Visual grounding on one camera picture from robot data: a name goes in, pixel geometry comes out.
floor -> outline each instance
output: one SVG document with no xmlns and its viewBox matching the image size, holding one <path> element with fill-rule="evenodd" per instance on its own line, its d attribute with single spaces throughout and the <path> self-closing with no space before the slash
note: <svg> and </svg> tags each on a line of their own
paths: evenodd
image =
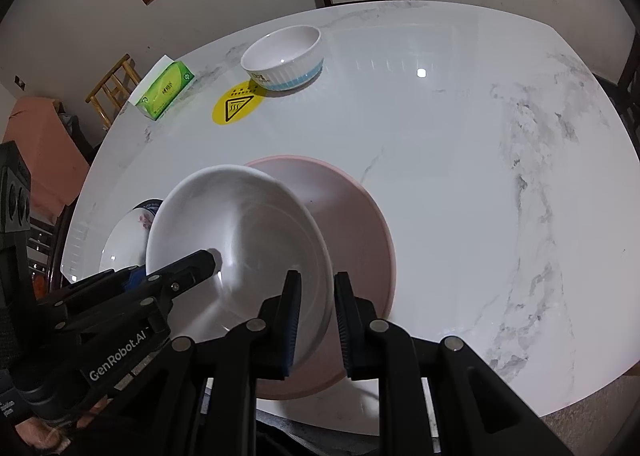
<svg viewBox="0 0 640 456">
<path fill-rule="evenodd" d="M 620 376 L 591 396 L 543 419 L 575 456 L 599 456 L 638 399 L 640 376 Z"/>
</svg>

metal screw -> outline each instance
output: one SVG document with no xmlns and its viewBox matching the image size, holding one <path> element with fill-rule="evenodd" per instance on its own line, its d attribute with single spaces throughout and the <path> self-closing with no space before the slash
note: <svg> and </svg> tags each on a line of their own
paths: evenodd
<svg viewBox="0 0 640 456">
<path fill-rule="evenodd" d="M 191 339 L 188 337 L 178 337 L 173 340 L 171 347 L 174 351 L 186 351 L 191 347 Z"/>
<path fill-rule="evenodd" d="M 453 335 L 444 339 L 444 345 L 451 351 L 460 351 L 465 347 L 465 343 L 460 337 L 454 337 Z"/>
<path fill-rule="evenodd" d="M 371 331 L 375 331 L 376 333 L 384 333 L 389 329 L 389 323 L 387 321 L 383 321 L 382 319 L 375 319 L 369 323 L 369 329 Z"/>
<path fill-rule="evenodd" d="M 247 321 L 246 328 L 249 331 L 262 331 L 267 327 L 267 323 L 262 319 L 251 319 Z"/>
</svg>

pink rim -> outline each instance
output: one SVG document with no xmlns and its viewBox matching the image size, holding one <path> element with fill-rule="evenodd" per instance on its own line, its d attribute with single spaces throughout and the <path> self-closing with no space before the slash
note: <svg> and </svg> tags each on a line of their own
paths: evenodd
<svg viewBox="0 0 640 456">
<path fill-rule="evenodd" d="M 394 295 L 396 292 L 396 253 L 395 253 L 395 249 L 394 249 L 394 245 L 393 245 L 393 241 L 391 239 L 391 233 L 389 232 L 388 226 L 386 224 L 385 218 L 382 215 L 382 212 L 380 211 L 380 208 L 378 207 L 378 205 L 376 204 L 376 202 L 374 201 L 374 199 L 371 197 L 371 195 L 364 189 L 364 187 L 358 182 L 356 181 L 354 178 L 352 178 L 351 176 L 349 176 L 347 173 L 343 172 L 342 170 L 338 169 L 337 167 L 335 167 L 334 165 L 331 165 L 330 163 L 324 162 L 322 160 L 318 160 L 315 158 L 309 158 L 306 156 L 297 156 L 297 155 L 275 155 L 275 156 L 268 156 L 265 158 L 260 158 L 257 160 L 253 160 L 249 163 L 246 164 L 246 166 L 248 167 L 253 167 L 253 168 L 257 168 L 261 163 L 265 163 L 265 162 L 269 162 L 269 161 L 273 161 L 273 160 L 279 160 L 279 159 L 284 159 L 284 160 L 300 160 L 300 161 L 305 161 L 305 162 L 310 162 L 310 163 L 314 163 L 316 165 L 322 166 L 326 169 L 329 169 L 331 171 L 333 171 L 334 173 L 338 174 L 338 176 L 340 176 L 341 178 L 347 180 L 351 185 L 353 185 L 353 187 L 357 188 L 357 190 L 360 192 L 361 195 L 363 195 L 366 200 L 370 203 L 371 208 L 375 211 L 375 213 L 377 214 L 378 220 L 380 222 L 380 224 L 382 225 L 382 229 L 385 235 L 385 240 L 386 240 L 386 247 L 388 249 L 389 252 L 389 262 L 390 262 L 390 282 L 389 282 L 389 289 L 388 289 L 388 294 L 386 297 L 386 302 L 385 305 L 383 307 L 383 312 L 382 312 L 382 318 L 387 318 L 390 311 L 391 311 L 391 306 L 393 305 L 393 300 L 394 300 Z M 294 398 L 302 398 L 305 396 L 310 396 L 311 394 L 315 394 L 316 392 L 320 392 L 323 391 L 324 389 L 330 388 L 332 385 L 336 384 L 337 382 L 339 382 L 341 379 L 343 379 L 346 376 L 346 373 L 343 369 L 343 367 L 341 366 L 340 369 L 338 370 L 336 368 L 336 371 L 330 372 L 330 376 L 323 380 L 321 383 L 319 384 L 314 384 L 311 387 L 309 387 L 308 389 L 303 389 L 303 390 L 297 390 L 297 391 L 286 391 L 286 389 L 282 389 L 282 390 L 278 390 L 278 392 L 268 392 L 265 389 L 260 389 L 262 386 L 260 385 L 260 383 L 258 382 L 258 389 L 257 389 L 257 397 L 258 398 L 263 398 L 266 400 L 291 400 Z"/>
</svg>

green tissue package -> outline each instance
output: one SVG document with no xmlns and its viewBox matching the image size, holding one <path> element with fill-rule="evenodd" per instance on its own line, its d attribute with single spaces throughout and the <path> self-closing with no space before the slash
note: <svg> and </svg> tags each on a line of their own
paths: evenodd
<svg viewBox="0 0 640 456">
<path fill-rule="evenodd" d="M 194 78 L 193 73 L 189 71 L 189 68 L 187 68 L 183 62 L 180 60 L 173 62 L 169 57 L 164 56 L 151 71 L 149 71 L 148 75 L 140 82 L 136 90 L 138 90 L 138 88 L 141 88 L 140 90 L 144 89 L 145 86 L 142 84 L 145 83 L 145 80 L 147 78 L 153 78 L 159 71 L 161 71 L 159 76 L 148 89 L 145 90 L 135 104 L 145 116 L 153 120 L 158 119 L 160 115 L 162 115 L 169 104 L 173 102 L 174 98 L 178 96 L 178 93 Z"/>
</svg>

warning triangle symbol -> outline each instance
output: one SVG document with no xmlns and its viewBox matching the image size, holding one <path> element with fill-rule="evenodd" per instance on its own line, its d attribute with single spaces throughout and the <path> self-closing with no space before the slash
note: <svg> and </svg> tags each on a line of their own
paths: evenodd
<svg viewBox="0 0 640 456">
<path fill-rule="evenodd" d="M 230 98 L 225 102 L 225 121 L 231 120 L 238 112 L 249 102 L 254 99 L 251 94 L 249 96 L 239 96 L 238 98 Z"/>
</svg>

